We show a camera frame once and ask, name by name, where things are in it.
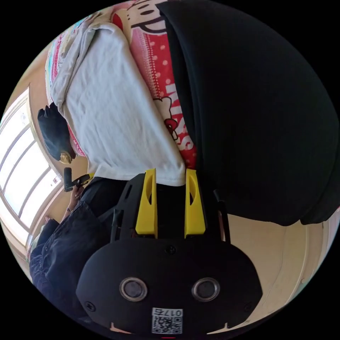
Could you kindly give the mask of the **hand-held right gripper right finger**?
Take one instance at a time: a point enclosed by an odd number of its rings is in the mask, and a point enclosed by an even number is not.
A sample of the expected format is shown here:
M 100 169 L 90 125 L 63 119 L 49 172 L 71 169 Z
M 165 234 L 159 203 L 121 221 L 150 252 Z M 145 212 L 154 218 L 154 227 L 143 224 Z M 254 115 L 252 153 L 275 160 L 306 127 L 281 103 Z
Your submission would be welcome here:
M 197 173 L 193 169 L 187 169 L 185 194 L 185 238 L 203 235 L 205 230 L 205 218 Z

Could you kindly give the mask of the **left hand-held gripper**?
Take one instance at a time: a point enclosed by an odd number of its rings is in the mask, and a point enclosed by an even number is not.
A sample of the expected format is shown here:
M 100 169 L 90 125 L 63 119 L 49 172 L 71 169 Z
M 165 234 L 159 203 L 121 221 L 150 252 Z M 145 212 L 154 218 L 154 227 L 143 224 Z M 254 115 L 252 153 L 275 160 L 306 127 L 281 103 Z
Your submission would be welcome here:
M 81 177 L 72 181 L 72 188 L 75 186 L 77 188 L 82 187 L 83 184 L 89 183 L 93 179 L 93 177 L 94 177 L 94 173 L 82 175 Z

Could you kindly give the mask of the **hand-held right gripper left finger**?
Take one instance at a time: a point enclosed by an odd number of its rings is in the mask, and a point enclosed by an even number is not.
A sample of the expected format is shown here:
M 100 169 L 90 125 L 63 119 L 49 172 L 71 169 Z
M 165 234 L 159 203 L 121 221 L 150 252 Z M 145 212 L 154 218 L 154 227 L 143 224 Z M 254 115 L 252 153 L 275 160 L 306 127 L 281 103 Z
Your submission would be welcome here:
M 135 231 L 139 236 L 158 238 L 156 169 L 145 172 Z

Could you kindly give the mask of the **person's left hand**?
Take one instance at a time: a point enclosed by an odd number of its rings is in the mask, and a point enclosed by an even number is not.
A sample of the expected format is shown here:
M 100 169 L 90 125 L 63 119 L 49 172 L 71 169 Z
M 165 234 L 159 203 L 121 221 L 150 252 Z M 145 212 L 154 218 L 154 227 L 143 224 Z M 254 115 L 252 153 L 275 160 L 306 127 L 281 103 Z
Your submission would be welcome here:
M 78 201 L 80 200 L 81 194 L 84 190 L 84 187 L 77 187 L 74 186 L 72 191 L 71 191 L 71 197 L 70 197 L 70 202 L 68 204 L 68 207 L 66 209 L 66 214 L 70 214 L 76 207 Z

